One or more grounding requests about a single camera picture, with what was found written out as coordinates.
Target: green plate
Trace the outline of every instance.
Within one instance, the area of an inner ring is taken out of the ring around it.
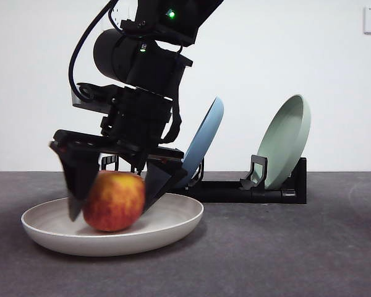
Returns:
[[[268,159],[265,189],[279,189],[304,151],[310,131],[310,109],[300,96],[291,97],[278,111],[261,142],[257,155]],[[261,177],[256,166],[254,180]]]

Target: screw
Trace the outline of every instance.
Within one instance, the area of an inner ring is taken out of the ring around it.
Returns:
[[[141,22],[141,23],[139,23],[138,25],[137,25],[137,28],[143,28],[144,26],[146,26],[146,21],[144,20],[143,22]]]

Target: apple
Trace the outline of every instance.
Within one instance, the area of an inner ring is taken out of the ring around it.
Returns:
[[[145,185],[140,176],[100,171],[82,212],[91,227],[100,231],[119,231],[139,219],[144,203]]]

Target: gray table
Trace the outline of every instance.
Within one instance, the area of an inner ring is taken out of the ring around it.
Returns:
[[[40,247],[20,222],[66,196],[62,174],[0,173],[0,296],[371,297],[371,173],[310,173],[308,195],[308,205],[206,204],[175,244],[84,258]]]

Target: light blue plate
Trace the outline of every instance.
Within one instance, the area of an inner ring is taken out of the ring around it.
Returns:
[[[188,185],[196,170],[205,157],[208,149],[215,138],[217,130],[224,116],[224,104],[220,98],[211,105],[205,119],[201,123],[194,139],[184,155],[183,169],[187,170],[188,175],[179,181],[175,188],[185,187]]]

